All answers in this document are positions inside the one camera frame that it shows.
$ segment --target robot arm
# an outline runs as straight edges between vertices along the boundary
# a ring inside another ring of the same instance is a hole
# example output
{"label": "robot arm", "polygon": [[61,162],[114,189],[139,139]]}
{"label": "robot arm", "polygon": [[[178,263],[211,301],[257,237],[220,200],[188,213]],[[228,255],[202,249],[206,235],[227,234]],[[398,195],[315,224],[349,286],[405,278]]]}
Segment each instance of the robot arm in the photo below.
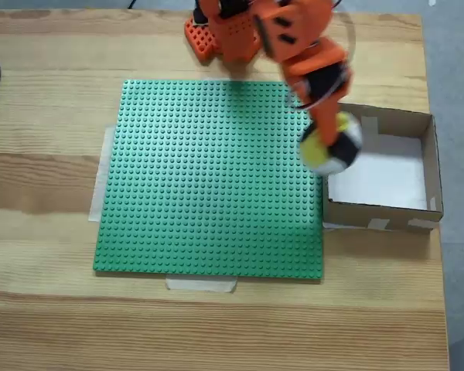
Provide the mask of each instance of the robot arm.
{"label": "robot arm", "polygon": [[199,5],[225,60],[250,60],[258,35],[267,56],[279,63],[302,102],[297,108],[312,119],[300,143],[305,163],[322,175],[350,166],[362,135],[355,118],[339,113],[352,71],[346,51],[322,36],[332,0],[199,0]]}

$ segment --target yellow and white ball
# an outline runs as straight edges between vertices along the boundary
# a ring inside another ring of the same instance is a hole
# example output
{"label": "yellow and white ball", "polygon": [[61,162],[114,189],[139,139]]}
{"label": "yellow and white ball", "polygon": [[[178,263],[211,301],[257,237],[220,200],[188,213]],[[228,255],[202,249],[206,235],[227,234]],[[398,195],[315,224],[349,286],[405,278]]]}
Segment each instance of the yellow and white ball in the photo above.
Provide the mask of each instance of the yellow and white ball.
{"label": "yellow and white ball", "polygon": [[314,127],[308,127],[302,136],[301,158],[306,166],[319,175],[344,171],[354,163],[363,147],[363,132],[352,114],[337,114],[337,131],[339,137],[329,148],[322,144],[319,132]]}

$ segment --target wood grain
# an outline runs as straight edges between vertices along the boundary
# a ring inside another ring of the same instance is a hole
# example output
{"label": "wood grain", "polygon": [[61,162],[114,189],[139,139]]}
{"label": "wood grain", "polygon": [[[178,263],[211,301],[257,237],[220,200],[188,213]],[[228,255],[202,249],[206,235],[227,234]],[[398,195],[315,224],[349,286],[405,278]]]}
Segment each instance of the wood grain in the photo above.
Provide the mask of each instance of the wood grain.
{"label": "wood grain", "polygon": [[[94,274],[87,214],[123,80],[228,76],[196,62],[187,16],[0,11],[0,369],[448,369],[438,231],[326,232],[319,284],[240,279],[221,294]],[[351,18],[347,100],[428,111],[419,17]],[[329,34],[346,42],[337,18]],[[239,72],[279,79],[263,56]]]}

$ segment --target lego baseplate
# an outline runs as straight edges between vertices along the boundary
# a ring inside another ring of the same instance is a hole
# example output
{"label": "lego baseplate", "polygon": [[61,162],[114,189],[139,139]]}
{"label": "lego baseplate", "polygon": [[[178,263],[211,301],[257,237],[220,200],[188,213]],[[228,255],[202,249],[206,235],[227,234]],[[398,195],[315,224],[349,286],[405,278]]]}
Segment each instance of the lego baseplate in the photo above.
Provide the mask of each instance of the lego baseplate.
{"label": "lego baseplate", "polygon": [[282,83],[128,80],[96,271],[321,278],[309,119]]}

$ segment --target open cardboard box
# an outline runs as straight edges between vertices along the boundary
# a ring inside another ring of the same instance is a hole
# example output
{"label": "open cardboard box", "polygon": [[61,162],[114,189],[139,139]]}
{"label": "open cardboard box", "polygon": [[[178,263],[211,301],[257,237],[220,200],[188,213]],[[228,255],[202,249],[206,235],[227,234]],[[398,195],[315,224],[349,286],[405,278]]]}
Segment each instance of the open cardboard box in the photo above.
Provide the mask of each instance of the open cardboard box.
{"label": "open cardboard box", "polygon": [[325,223],[430,231],[443,216],[435,122],[430,114],[341,104],[363,127],[363,150],[324,182]]}

